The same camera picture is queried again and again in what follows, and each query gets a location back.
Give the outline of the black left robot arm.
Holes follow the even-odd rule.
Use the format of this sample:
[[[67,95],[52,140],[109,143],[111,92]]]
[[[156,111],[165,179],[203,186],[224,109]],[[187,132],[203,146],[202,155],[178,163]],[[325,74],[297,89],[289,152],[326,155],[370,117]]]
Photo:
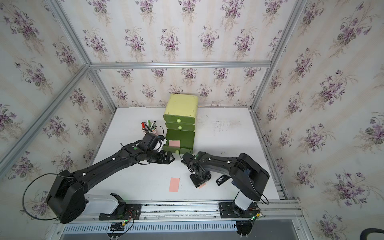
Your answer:
[[[84,213],[97,213],[101,204],[97,204],[96,200],[119,205],[122,199],[117,195],[111,199],[87,198],[86,194],[113,174],[140,162],[169,165],[175,158],[171,152],[162,149],[165,142],[163,136],[146,133],[141,140],[122,146],[119,151],[94,165],[72,173],[68,170],[60,172],[47,195],[47,205],[63,224],[74,221]]]

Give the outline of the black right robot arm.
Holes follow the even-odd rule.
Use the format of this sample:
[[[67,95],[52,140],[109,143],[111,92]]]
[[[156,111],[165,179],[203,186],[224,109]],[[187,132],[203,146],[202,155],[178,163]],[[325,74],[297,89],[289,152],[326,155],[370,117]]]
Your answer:
[[[230,177],[235,187],[248,199],[266,205],[270,203],[264,196],[270,174],[247,154],[226,158],[206,152],[198,152],[197,155],[185,153],[182,163],[188,167],[196,188],[211,180],[211,172],[216,172]]]

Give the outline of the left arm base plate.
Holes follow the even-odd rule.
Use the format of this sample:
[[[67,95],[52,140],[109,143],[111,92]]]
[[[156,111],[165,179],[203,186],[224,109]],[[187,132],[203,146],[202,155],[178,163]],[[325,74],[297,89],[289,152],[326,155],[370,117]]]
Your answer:
[[[141,214],[142,204],[123,204],[118,205],[111,214],[100,214],[99,221],[129,220],[130,218],[138,220]]]

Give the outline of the yellow green drawer cabinet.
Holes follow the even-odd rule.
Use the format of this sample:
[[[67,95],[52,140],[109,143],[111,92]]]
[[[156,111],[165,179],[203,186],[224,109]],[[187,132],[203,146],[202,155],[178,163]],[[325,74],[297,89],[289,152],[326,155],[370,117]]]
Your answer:
[[[171,94],[164,114],[191,116],[197,121],[198,100],[194,95]]]

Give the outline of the green drawer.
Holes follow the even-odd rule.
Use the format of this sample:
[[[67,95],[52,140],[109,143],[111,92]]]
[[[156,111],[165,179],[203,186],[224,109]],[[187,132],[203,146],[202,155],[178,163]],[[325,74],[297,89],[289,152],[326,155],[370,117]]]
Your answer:
[[[164,151],[176,154],[192,154],[194,148],[195,132],[168,129],[166,134],[166,140],[167,142],[163,146]],[[181,146],[179,148],[169,147],[170,140],[180,140]]]
[[[166,122],[166,127],[168,129],[171,129],[171,130],[188,131],[188,132],[194,132],[196,129],[195,125],[183,124],[183,123],[173,123],[173,122]]]
[[[179,115],[164,114],[163,118],[168,123],[176,123],[176,124],[194,125],[196,122],[196,119],[194,117],[191,117],[191,116],[179,116]]]

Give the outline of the green top drawer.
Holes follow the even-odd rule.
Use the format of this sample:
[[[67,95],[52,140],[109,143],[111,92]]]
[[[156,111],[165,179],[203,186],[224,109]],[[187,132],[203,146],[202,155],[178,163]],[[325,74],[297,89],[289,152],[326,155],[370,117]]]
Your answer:
[[[191,116],[179,116],[179,115],[164,114],[163,118],[168,123],[176,123],[176,124],[194,125],[196,122],[196,119],[194,117],[191,117]]]

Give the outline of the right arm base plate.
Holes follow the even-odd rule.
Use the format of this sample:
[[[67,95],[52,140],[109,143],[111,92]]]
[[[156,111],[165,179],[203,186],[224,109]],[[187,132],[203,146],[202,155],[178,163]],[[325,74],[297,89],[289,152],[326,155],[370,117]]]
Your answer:
[[[252,202],[246,210],[242,210],[234,202],[219,202],[221,219],[251,219],[262,216],[261,209],[256,202]]]

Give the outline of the green bottom drawer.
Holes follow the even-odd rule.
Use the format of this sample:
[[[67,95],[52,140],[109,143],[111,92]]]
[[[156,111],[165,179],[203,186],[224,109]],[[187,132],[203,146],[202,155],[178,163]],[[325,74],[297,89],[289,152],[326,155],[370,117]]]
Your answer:
[[[195,132],[168,129],[166,134],[166,140],[167,142],[163,146],[164,151],[176,154],[192,154],[194,148]],[[170,140],[180,140],[181,146],[179,148],[169,147]]]

